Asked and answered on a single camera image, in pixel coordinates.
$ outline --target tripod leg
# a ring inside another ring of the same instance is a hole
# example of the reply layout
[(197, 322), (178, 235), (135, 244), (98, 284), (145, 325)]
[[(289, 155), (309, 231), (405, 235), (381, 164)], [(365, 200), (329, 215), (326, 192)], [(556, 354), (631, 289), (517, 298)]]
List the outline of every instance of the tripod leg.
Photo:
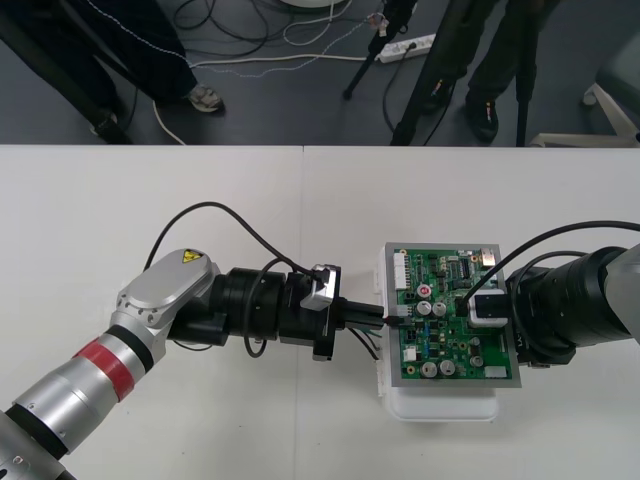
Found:
[(381, 37), (379, 32), (376, 32), (375, 36), (369, 43), (369, 56), (360, 66), (347, 89), (342, 92), (342, 98), (345, 100), (351, 100), (353, 90), (358, 86), (358, 83), (360, 83), (364, 74), (367, 73), (371, 64), (376, 60), (378, 54), (382, 52), (382, 49), (387, 45), (387, 43), (391, 42), (395, 38), (403, 27), (406, 27), (409, 24), (411, 15), (413, 15), (413, 7), (416, 2), (417, 0), (389, 0), (387, 2), (382, 12), (386, 20), (389, 22), (386, 29), (387, 34), (386, 36)]
[(67, 75), (67, 73), (0, 9), (0, 39), (20, 58), (28, 60), (30, 68), (55, 88), (80, 114), (96, 127), (107, 143), (128, 145), (131, 140), (111, 118)]
[(413, 89), (402, 120), (400, 120), (400, 123), (398, 123), (393, 132), (391, 145), (409, 145), (411, 140), (413, 140), (413, 136), (416, 133), (416, 124), (422, 111), (422, 105), (440, 79), (437, 66), (441, 63), (444, 56), (448, 54), (449, 47), (458, 34), (460, 25), (464, 22), (470, 12), (470, 8), (476, 1), (483, 0), (449, 0), (447, 10), (438, 27), (436, 39), (422, 66), (418, 81)]
[(516, 147), (525, 146), (529, 102), (533, 96), (533, 88), (536, 81), (536, 53), (538, 49), (540, 13), (536, 8), (535, 0), (530, 0), (530, 3), (531, 5), (523, 18), (520, 65), (516, 74), (516, 98), (518, 99)]
[(367, 59), (364, 61), (364, 63), (360, 66), (360, 68), (356, 72), (356, 76), (353, 77), (353, 80), (351, 80), (351, 83), (349, 84), (347, 89), (344, 92), (342, 92), (342, 98), (344, 98), (345, 100), (351, 100), (351, 97), (353, 96), (353, 90), (358, 86), (358, 83), (360, 83), (360, 80), (362, 80), (362, 77), (364, 77), (364, 74), (367, 73), (367, 70), (369, 70), (369, 67), (376, 60), (377, 56), (378, 56), (377, 53), (369, 54)]

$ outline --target dark gray floor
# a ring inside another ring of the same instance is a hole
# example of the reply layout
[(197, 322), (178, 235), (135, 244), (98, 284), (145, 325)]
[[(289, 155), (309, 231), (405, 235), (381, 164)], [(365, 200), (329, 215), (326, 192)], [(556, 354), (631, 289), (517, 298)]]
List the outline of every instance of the dark gray floor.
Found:
[[(161, 0), (160, 3), (170, 13), (181, 1)], [(378, 3), (377, 0), (354, 0), (351, 11), (345, 16), (364, 17)], [(446, 0), (422, 0), (405, 38), (435, 32), (446, 4)], [(202, 5), (196, 5), (188, 13), (196, 15), (202, 9)], [(260, 36), (262, 24), (247, 0), (220, 0), (215, 11), (218, 18), (236, 31)], [(487, 32), (474, 66), (486, 51), (502, 11), (501, 4), (487, 22)], [(268, 11), (266, 15), (274, 30), (287, 22), (285, 15)], [(598, 67), (637, 31), (638, 18), (640, 2), (637, 0), (566, 0), (558, 7), (540, 37), (539, 70), (530, 108), (529, 138), (539, 132), (612, 133), (602, 112), (598, 108), (586, 111), (579, 106), (579, 100), (593, 83)], [(264, 48), (257, 55), (318, 53), (354, 25), (351, 22), (337, 23), (310, 47), (295, 48), (276, 42), (276, 46)], [(181, 35), (206, 39), (186, 42), (191, 48), (219, 52), (247, 49), (247, 44), (229, 43), (229, 37), (210, 24)], [(328, 53), (364, 56), (371, 36), (372, 32), (362, 27)], [(190, 54), (190, 57), (193, 60), (216, 58), (195, 54)], [(423, 60), (424, 57), (408, 60), (398, 76), (389, 101), (394, 121), (399, 120), (404, 111)], [(267, 68), (293, 67), (299, 63), (216, 68), (259, 73)], [(0, 64), (0, 143), (102, 143), (89, 133), (86, 121), (4, 44), (0, 44)], [(161, 113), (167, 126), (187, 144), (386, 145), (390, 134), (382, 118), (381, 95), (396, 65), (374, 65), (351, 102), (344, 102), (340, 94), (357, 70), (356, 63), (318, 60), (295, 72), (273, 72), (261, 79), (198, 70), (198, 78), (214, 85), (224, 96), (227, 112), (224, 115), (203, 115), (187, 107), (175, 106), (165, 108)], [(119, 78), (116, 78), (116, 83), (124, 101), (129, 103), (132, 87)], [(431, 145), (477, 144), (460, 113), (466, 79), (460, 84), (462, 88), (458, 87), (451, 108)], [(501, 128), (494, 146), (514, 144), (516, 107), (512, 85), (497, 104)], [(414, 144), (422, 144), (435, 121), (436, 118), (421, 119)], [(129, 133), (138, 144), (174, 143), (158, 126), (151, 102), (144, 95), (140, 96)]]

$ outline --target circuit board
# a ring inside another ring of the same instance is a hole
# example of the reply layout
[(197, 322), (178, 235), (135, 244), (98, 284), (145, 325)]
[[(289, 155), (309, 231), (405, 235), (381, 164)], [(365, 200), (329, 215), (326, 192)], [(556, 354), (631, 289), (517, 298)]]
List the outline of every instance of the circuit board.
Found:
[[(398, 327), (402, 379), (512, 379), (505, 325), (472, 326), (456, 316), (456, 300), (495, 265), (493, 252), (393, 252), (398, 312), (408, 319)], [(483, 287), (496, 288), (497, 278)]]

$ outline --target tripod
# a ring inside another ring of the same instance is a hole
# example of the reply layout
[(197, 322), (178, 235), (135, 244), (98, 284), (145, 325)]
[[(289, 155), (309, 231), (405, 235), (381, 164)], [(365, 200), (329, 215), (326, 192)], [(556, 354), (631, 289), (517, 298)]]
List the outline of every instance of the tripod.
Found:
[[(425, 59), (416, 85), (413, 89), (407, 108), (402, 119), (396, 125), (393, 132), (391, 145), (409, 145), (416, 133), (416, 124), (422, 114), (422, 105), (428, 99), (431, 91), (440, 80), (438, 65), (443, 58), (449, 54), (461, 26), (465, 25), (473, 13), (476, 2), (483, 0), (449, 0), (444, 17), (440, 22), (436, 38), (431, 50)], [(516, 146), (524, 147), (527, 131), (527, 117), (529, 111), (529, 101), (533, 95), (536, 74), (536, 50), (538, 44), (538, 24), (539, 24), (539, 0), (518, 0), (528, 2), (526, 15), (523, 17), (521, 28), (522, 37), (520, 43), (520, 64), (516, 75), (516, 96), (518, 100), (518, 126)], [(376, 56), (382, 51), (395, 35), (404, 28), (413, 13), (416, 0), (388, 0), (383, 14), (389, 21), (387, 26), (387, 36), (381, 37), (376, 33), (369, 44), (369, 56), (360, 67), (347, 89), (343, 92), (343, 97), (349, 100), (353, 95), (353, 90), (358, 85), (366, 71), (374, 62)]]

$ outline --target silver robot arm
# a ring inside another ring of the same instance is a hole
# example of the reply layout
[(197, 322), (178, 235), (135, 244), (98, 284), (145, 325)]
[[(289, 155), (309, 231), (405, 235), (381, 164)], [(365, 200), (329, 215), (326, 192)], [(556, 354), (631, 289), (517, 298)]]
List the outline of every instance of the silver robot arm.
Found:
[(0, 479), (73, 478), (58, 460), (164, 357), (177, 312), (208, 303), (218, 273), (204, 253), (177, 250), (124, 288), (109, 329), (0, 412)]

